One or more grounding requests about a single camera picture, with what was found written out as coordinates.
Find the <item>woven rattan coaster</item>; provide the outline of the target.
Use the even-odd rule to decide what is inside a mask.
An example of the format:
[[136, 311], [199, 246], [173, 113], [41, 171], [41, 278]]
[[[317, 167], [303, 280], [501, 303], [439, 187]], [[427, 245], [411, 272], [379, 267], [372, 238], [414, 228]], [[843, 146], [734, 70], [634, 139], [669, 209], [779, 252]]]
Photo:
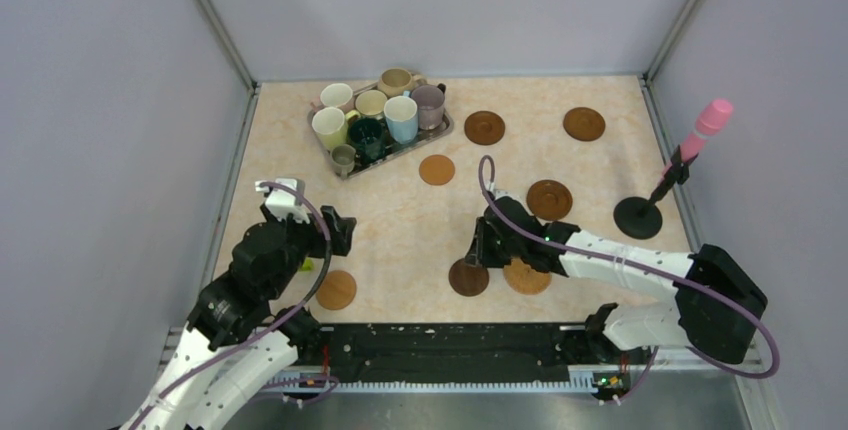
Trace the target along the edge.
[[522, 295], [538, 295], [551, 284], [550, 273], [534, 270], [520, 259], [515, 259], [503, 268], [507, 285]]

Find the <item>light bamboo coaster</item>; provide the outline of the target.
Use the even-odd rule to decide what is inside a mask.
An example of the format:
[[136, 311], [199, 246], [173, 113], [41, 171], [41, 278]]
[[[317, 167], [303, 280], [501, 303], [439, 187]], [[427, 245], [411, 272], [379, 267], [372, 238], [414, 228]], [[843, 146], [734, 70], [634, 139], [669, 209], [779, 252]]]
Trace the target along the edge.
[[445, 155], [434, 154], [421, 161], [418, 172], [425, 183], [441, 186], [449, 183], [455, 176], [455, 164]]
[[329, 272], [315, 294], [319, 305], [327, 310], [341, 310], [349, 306], [357, 294], [354, 277], [344, 270]]

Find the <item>brown saucer coaster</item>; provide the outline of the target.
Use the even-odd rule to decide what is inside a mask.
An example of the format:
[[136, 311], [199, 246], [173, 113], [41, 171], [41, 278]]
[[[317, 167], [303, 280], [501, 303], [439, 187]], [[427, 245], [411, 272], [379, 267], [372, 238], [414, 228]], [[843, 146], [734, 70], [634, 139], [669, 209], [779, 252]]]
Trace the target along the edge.
[[570, 213], [573, 197], [564, 184], [544, 179], [530, 186], [526, 194], [526, 203], [530, 212], [537, 218], [557, 221], [564, 219]]
[[604, 134], [606, 122], [603, 116], [592, 108], [575, 107], [565, 114], [563, 128], [572, 138], [591, 142]]
[[499, 142], [506, 130], [504, 120], [492, 111], [477, 111], [469, 115], [464, 122], [464, 134], [478, 145], [493, 145]]

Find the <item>dark walnut coaster front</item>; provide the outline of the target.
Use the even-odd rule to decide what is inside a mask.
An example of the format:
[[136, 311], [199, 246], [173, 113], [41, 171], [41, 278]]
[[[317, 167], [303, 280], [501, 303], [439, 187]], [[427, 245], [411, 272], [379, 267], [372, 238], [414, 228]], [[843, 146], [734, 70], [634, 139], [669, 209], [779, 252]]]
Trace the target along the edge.
[[448, 281], [451, 288], [459, 295], [474, 297], [487, 289], [490, 274], [487, 268], [470, 265], [460, 259], [451, 265], [448, 272]]

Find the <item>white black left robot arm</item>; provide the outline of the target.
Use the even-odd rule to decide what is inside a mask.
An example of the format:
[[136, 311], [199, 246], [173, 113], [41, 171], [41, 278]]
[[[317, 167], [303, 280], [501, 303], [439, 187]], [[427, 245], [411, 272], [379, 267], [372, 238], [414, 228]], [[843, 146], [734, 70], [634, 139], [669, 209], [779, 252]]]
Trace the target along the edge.
[[303, 325], [302, 305], [276, 315], [278, 299], [309, 258], [349, 254], [357, 221], [332, 206], [303, 222], [269, 209], [233, 248], [228, 270], [200, 293], [165, 370], [126, 429], [221, 429], [273, 376], [319, 354], [320, 336]]

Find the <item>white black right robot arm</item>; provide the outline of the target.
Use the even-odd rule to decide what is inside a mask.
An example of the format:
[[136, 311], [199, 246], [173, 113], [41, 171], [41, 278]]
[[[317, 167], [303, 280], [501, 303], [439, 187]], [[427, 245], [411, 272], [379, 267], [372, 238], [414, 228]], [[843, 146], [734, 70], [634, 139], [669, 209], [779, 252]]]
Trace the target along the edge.
[[492, 200], [475, 223], [465, 261], [503, 268], [518, 259], [539, 273], [591, 279], [653, 298], [603, 305], [591, 315], [586, 347], [612, 362], [637, 347], [686, 347], [721, 364], [743, 362], [768, 299], [724, 249], [695, 253], [623, 244], [565, 222], [541, 223], [516, 199]]

